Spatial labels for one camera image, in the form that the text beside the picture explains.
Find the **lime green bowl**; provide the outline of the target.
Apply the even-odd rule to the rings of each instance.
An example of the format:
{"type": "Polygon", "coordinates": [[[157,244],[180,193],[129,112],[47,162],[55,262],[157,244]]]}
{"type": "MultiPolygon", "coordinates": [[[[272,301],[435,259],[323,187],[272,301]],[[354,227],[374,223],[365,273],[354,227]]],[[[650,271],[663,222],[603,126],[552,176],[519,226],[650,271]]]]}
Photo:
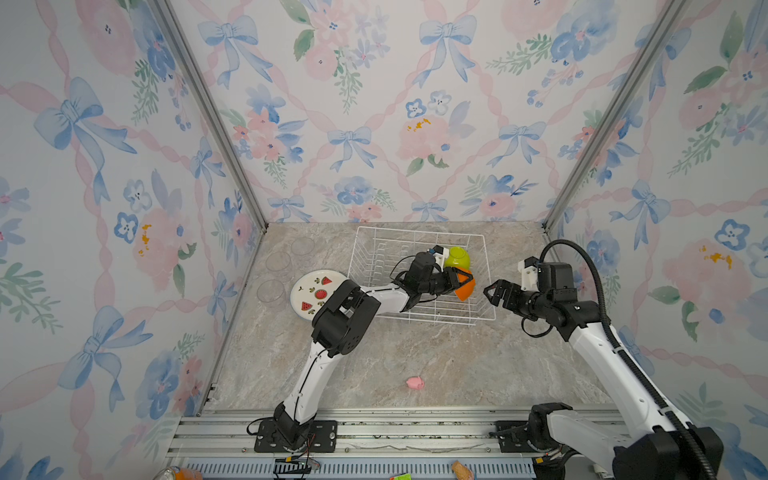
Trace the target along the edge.
{"type": "Polygon", "coordinates": [[[469,253],[462,247],[450,247],[448,256],[444,261],[447,267],[459,268],[465,271],[471,270],[471,258],[469,253]]]}

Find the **watermelon pattern plate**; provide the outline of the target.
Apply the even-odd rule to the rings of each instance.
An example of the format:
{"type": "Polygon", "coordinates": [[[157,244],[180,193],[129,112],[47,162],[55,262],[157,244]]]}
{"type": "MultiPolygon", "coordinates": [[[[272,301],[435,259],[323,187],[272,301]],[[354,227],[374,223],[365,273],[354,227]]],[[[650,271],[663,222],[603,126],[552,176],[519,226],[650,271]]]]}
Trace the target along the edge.
{"type": "Polygon", "coordinates": [[[299,278],[291,289],[289,299],[294,312],[311,321],[328,298],[348,277],[340,272],[321,269],[299,278]]]}

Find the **clear glass cup front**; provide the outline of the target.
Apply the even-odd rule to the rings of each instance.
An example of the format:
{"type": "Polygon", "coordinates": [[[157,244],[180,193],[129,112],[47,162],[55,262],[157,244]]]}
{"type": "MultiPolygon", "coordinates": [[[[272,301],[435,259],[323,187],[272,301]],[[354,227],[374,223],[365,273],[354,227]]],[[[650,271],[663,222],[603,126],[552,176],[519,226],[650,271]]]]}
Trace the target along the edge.
{"type": "Polygon", "coordinates": [[[310,237],[300,237],[293,241],[291,252],[299,257],[314,255],[316,251],[316,242],[310,237]]]}

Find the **clear glass cup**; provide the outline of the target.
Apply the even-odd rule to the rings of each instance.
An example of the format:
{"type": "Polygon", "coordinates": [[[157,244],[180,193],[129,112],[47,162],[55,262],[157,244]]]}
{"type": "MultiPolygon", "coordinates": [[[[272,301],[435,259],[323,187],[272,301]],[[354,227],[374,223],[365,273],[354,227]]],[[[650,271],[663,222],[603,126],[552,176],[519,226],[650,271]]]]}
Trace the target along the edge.
{"type": "Polygon", "coordinates": [[[293,241],[291,252],[299,257],[314,255],[316,251],[316,242],[310,237],[300,237],[293,241]]]}
{"type": "Polygon", "coordinates": [[[269,279],[260,284],[257,288],[257,298],[262,303],[273,303],[280,300],[285,294],[284,284],[276,279],[269,279]]]}
{"type": "Polygon", "coordinates": [[[285,251],[277,251],[269,255],[265,266],[270,272],[283,272],[290,268],[292,264],[291,255],[285,251]]]}

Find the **clear glass cup back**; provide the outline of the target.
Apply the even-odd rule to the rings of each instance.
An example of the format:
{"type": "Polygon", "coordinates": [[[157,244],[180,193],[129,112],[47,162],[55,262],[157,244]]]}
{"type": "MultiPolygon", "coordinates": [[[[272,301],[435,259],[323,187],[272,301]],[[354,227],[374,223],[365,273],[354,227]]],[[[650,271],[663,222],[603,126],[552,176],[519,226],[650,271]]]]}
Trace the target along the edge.
{"type": "Polygon", "coordinates": [[[265,266],[270,272],[283,272],[290,268],[292,264],[291,255],[285,251],[277,251],[269,255],[265,266]]]}

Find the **orange bowl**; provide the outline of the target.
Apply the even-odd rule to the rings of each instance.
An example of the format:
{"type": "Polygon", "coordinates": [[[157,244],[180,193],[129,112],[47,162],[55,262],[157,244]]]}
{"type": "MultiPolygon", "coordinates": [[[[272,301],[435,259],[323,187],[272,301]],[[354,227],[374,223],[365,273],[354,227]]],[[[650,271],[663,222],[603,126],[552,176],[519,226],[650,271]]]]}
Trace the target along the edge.
{"type": "Polygon", "coordinates": [[[455,290],[457,298],[461,302],[467,301],[473,294],[476,280],[471,272],[459,269],[457,272],[459,286],[455,290]]]}

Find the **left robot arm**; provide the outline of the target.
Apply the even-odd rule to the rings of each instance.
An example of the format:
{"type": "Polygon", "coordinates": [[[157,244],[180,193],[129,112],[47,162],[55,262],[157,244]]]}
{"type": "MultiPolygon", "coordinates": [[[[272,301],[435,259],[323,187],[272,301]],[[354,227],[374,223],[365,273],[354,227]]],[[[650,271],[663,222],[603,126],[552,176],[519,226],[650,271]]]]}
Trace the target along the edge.
{"type": "Polygon", "coordinates": [[[472,273],[447,265],[439,246],[406,259],[408,268],[391,272],[389,283],[382,286],[362,287],[330,271],[306,275],[309,285],[296,284],[292,301],[299,313],[311,316],[310,350],[291,393],[271,418],[277,440],[288,449],[297,450],[309,441],[321,396],[337,364],[360,344],[377,315],[408,312],[443,295],[466,299],[474,291],[472,273]]]}

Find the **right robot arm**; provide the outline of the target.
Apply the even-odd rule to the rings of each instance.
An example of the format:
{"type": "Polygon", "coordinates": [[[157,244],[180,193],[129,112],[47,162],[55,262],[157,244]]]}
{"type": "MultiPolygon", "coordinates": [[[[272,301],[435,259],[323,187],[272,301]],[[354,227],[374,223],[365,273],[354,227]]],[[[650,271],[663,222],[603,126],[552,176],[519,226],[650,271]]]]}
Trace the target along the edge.
{"type": "Polygon", "coordinates": [[[525,425],[496,437],[540,452],[561,451],[542,466],[561,469],[580,454],[615,479],[714,479],[724,445],[667,399],[619,341],[595,301],[581,301],[566,263],[522,261],[520,283],[497,280],[483,291],[523,321],[545,321],[585,360],[613,400],[626,434],[602,427],[562,402],[532,406],[525,425]]]}

